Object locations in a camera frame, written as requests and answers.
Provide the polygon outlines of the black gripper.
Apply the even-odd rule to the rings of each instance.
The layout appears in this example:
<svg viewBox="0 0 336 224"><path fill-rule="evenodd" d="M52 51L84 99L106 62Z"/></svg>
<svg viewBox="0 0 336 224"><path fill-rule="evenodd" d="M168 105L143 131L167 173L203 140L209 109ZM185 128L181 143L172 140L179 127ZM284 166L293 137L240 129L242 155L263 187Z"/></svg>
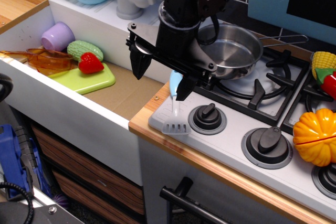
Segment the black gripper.
<svg viewBox="0 0 336 224"><path fill-rule="evenodd" d="M159 6L158 26L129 23L127 45L134 76L140 80L151 60L186 75L180 81L176 100L184 101L194 90L197 77L216 70L212 59L201 49L196 35L201 23L196 2L168 1Z"/></svg>

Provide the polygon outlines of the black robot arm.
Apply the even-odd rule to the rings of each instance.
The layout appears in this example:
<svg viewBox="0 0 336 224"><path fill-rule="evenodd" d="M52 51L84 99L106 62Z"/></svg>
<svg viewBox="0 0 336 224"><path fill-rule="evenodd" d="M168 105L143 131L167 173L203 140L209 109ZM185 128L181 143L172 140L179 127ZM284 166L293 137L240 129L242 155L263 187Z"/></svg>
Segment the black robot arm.
<svg viewBox="0 0 336 224"><path fill-rule="evenodd" d="M208 84L217 65L201 45L217 39L216 15L225 5L226 0L164 0L159 26L130 23L127 45L134 76L141 79L152 60L181 73L178 101L185 100L196 86Z"/></svg>

